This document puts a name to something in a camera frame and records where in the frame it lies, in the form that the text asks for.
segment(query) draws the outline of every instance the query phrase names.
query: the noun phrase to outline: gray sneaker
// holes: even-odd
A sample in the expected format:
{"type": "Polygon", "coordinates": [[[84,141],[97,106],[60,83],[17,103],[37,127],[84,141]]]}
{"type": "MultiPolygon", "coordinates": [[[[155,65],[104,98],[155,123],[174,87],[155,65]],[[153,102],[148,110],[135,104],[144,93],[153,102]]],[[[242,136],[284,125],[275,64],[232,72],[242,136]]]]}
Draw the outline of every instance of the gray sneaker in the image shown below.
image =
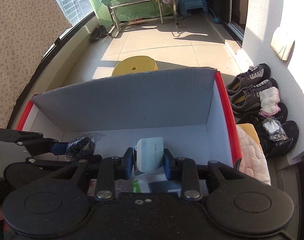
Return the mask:
{"type": "Polygon", "coordinates": [[[270,75],[271,69],[267,64],[258,64],[252,70],[237,75],[230,84],[226,85],[227,94],[232,96],[244,87],[259,84],[269,78],[270,75]]]}
{"type": "Polygon", "coordinates": [[[243,88],[230,97],[233,112],[245,113],[260,109],[259,93],[271,87],[278,88],[277,82],[273,78],[266,79],[258,85],[243,88]]]}

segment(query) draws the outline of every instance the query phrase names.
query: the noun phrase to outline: green checkered cloth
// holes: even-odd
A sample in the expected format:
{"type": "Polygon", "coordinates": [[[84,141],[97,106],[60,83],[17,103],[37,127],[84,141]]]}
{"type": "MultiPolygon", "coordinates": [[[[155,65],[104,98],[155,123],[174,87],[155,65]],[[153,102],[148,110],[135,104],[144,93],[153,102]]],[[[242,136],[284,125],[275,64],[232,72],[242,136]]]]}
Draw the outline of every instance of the green checkered cloth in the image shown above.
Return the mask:
{"type": "MultiPolygon", "coordinates": [[[[105,6],[100,0],[89,0],[100,25],[109,27],[112,25],[111,17],[109,15],[108,7],[105,6]]],[[[112,0],[112,4],[129,2],[131,0],[112,0]]],[[[173,13],[171,4],[164,4],[162,14],[169,15],[173,13]]],[[[126,7],[116,9],[116,16],[120,21],[132,21],[140,18],[159,17],[159,7],[156,1],[149,1],[139,4],[133,4],[126,7]]]]}

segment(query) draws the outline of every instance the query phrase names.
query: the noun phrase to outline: yellow stool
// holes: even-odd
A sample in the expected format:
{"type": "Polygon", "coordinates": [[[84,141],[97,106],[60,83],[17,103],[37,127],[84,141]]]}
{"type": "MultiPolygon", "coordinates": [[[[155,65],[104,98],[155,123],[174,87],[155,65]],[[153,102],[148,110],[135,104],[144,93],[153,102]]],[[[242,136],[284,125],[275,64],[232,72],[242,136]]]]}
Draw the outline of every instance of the yellow stool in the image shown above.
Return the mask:
{"type": "Polygon", "coordinates": [[[158,70],[154,59],[148,56],[129,57],[119,64],[113,70],[112,76],[120,76],[129,73],[138,73],[158,70]]]}

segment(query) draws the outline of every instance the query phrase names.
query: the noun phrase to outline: clear plastic bag of black screws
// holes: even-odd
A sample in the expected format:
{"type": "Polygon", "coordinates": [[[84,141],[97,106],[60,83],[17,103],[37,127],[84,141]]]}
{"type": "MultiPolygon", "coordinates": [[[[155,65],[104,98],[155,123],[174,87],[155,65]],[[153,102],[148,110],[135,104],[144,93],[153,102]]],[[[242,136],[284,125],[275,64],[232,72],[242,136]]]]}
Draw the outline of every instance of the clear plastic bag of black screws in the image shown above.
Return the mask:
{"type": "Polygon", "coordinates": [[[70,141],[65,153],[65,161],[71,162],[94,154],[96,142],[103,137],[100,133],[89,133],[70,141]]]}
{"type": "Polygon", "coordinates": [[[262,125],[269,135],[270,140],[276,142],[281,140],[287,140],[288,137],[281,125],[281,123],[274,117],[268,117],[263,122],[262,125]]]}

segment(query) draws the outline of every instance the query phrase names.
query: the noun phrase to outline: beige curtain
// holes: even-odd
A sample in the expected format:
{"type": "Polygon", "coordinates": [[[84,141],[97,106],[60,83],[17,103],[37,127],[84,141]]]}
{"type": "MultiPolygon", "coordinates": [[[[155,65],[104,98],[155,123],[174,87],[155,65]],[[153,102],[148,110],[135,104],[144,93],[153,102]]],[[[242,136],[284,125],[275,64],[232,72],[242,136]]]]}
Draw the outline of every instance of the beige curtain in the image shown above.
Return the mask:
{"type": "Polygon", "coordinates": [[[43,55],[71,27],[55,0],[0,0],[0,128],[43,55]]]}

